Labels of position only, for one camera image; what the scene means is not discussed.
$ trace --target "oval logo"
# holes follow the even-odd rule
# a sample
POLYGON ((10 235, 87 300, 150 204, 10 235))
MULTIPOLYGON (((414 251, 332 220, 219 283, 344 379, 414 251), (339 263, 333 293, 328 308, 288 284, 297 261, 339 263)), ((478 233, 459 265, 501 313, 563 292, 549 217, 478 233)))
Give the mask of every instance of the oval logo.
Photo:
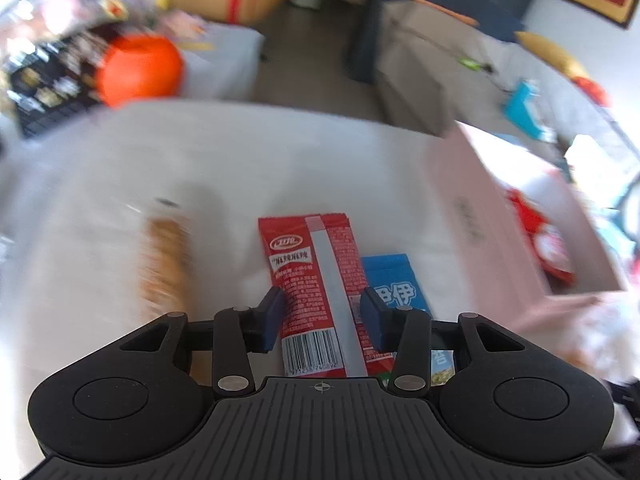
POLYGON ((271 240, 269 247, 274 251, 285 251, 293 249, 302 243, 302 236, 298 235, 282 235, 271 240))

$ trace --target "pink box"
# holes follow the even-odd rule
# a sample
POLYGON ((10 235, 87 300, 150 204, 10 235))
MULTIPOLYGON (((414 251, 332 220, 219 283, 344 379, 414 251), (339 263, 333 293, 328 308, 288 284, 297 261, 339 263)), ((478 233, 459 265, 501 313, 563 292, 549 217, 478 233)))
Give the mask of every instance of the pink box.
POLYGON ((626 297, 623 273, 558 168, 462 123, 436 139, 428 168, 479 314, 518 332, 566 321, 599 300, 626 297), (571 288, 551 290, 500 182, 521 190, 558 228, 577 275, 571 288))

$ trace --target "barcode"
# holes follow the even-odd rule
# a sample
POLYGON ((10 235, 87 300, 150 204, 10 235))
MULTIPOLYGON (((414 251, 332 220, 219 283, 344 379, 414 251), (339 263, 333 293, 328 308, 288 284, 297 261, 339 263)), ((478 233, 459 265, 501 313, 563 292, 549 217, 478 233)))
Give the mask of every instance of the barcode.
POLYGON ((282 340, 285 375, 295 377, 342 368, 334 328, 290 335, 282 340))

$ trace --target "blue snack packet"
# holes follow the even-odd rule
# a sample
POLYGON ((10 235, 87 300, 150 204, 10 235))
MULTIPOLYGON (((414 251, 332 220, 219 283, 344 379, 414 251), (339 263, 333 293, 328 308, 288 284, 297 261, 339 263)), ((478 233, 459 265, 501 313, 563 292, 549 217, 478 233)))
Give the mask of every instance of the blue snack packet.
MULTIPOLYGON (((369 286, 376 290, 387 306, 402 310, 418 308, 431 316, 406 254, 363 256, 361 260, 369 286)), ((453 352, 432 350, 431 385, 446 383, 454 373, 453 352)))

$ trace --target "orange round object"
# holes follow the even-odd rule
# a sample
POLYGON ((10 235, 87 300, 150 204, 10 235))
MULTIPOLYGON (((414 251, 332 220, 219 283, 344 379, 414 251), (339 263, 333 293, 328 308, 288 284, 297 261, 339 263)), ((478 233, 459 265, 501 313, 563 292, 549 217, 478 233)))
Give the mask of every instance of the orange round object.
POLYGON ((167 97, 180 90, 184 63, 167 38, 134 34, 114 40, 96 74, 103 102, 117 107, 134 99, 167 97))

